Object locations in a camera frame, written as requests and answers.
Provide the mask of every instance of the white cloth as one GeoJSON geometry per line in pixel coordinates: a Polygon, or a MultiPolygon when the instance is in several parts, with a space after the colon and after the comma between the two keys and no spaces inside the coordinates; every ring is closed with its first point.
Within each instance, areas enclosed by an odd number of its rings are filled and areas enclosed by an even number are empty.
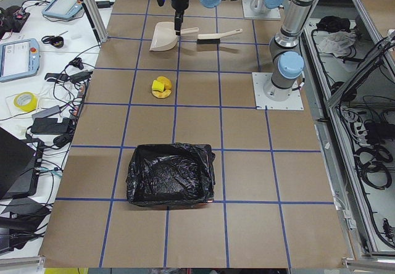
{"type": "Polygon", "coordinates": [[[356,41],[356,35],[353,33],[339,31],[330,33],[321,43],[318,44],[318,50],[322,53],[332,53],[335,57],[347,56],[350,49],[356,41]]]}

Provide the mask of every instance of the yellow tape roll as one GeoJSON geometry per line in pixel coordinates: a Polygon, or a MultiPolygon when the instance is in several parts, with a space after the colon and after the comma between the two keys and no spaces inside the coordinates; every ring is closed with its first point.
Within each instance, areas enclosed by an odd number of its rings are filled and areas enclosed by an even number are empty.
{"type": "Polygon", "coordinates": [[[14,106],[24,112],[31,112],[37,108],[37,97],[31,92],[22,92],[15,97],[14,106]]]}

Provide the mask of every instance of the dustpan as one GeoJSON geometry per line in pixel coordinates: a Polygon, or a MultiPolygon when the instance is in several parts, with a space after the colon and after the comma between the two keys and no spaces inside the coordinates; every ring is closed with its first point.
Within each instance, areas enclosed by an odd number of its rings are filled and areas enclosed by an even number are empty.
{"type": "MultiPolygon", "coordinates": [[[[198,27],[181,29],[181,35],[199,32],[198,27]]],[[[174,22],[159,22],[155,26],[150,51],[167,51],[177,44],[178,36],[175,34],[174,22]]]]}

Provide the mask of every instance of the brush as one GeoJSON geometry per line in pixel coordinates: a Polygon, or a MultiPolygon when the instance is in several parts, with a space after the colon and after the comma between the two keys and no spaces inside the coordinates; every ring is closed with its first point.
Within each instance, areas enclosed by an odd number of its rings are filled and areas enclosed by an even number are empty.
{"type": "Polygon", "coordinates": [[[197,44],[219,44],[221,43],[221,38],[231,35],[238,35],[242,33],[243,29],[236,29],[224,33],[205,33],[197,35],[197,44]]]}

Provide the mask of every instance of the white mounting plate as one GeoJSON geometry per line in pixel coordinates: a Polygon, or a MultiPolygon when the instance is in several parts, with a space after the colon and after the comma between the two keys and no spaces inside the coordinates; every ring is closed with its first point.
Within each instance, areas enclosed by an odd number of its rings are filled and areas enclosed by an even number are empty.
{"type": "MultiPolygon", "coordinates": [[[[265,82],[272,77],[270,72],[253,72],[255,105],[257,109],[280,109],[280,110],[303,110],[302,98],[299,90],[292,91],[290,97],[285,101],[274,101],[264,93],[265,82]]],[[[295,81],[292,88],[297,88],[295,81]]]]}
{"type": "Polygon", "coordinates": [[[246,19],[261,19],[261,20],[281,20],[280,11],[278,8],[271,9],[267,13],[257,13],[251,9],[251,1],[253,0],[242,0],[244,18],[246,19]]]}

